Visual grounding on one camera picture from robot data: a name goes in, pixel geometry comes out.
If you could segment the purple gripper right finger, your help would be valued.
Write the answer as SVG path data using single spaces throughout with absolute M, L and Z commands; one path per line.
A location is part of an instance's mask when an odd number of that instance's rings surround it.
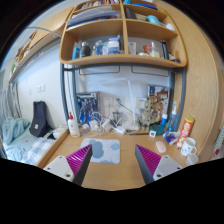
M 146 184 L 152 183 L 154 181 L 153 175 L 161 160 L 161 157 L 155 152 L 138 144 L 135 145 L 135 156 L 144 182 Z

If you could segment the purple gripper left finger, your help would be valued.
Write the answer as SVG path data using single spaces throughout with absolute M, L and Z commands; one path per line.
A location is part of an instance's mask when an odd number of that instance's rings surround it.
M 92 157 L 92 145 L 87 145 L 66 157 L 66 160 L 74 174 L 73 182 L 81 186 Z

